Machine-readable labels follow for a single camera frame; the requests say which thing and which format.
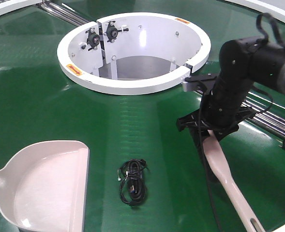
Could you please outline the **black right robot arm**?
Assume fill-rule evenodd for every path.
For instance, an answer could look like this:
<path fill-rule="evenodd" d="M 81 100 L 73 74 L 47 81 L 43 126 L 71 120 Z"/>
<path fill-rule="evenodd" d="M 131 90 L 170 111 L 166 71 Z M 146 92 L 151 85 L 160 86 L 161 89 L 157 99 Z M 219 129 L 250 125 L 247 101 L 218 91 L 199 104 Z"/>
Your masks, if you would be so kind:
<path fill-rule="evenodd" d="M 210 84 L 198 76 L 185 79 L 206 95 L 198 110 L 177 119 L 179 131 L 212 130 L 218 139 L 237 131 L 241 121 L 255 114 L 241 106 L 254 82 L 285 95 L 285 45 L 259 37 L 231 40 L 222 46 L 219 62 L 221 70 Z"/>

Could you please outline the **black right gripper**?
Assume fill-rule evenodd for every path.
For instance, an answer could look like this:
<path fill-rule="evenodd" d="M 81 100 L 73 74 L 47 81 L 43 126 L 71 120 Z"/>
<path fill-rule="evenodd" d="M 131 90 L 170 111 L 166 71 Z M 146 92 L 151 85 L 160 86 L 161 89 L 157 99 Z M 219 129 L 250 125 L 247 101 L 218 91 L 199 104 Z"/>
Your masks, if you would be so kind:
<path fill-rule="evenodd" d="M 178 131 L 188 128 L 194 141 L 204 141 L 213 131 L 218 141 L 239 129 L 239 123 L 255 115 L 251 107 L 241 106 L 233 115 L 230 111 L 211 113 L 211 109 L 198 109 L 184 117 L 178 118 L 176 126 Z"/>

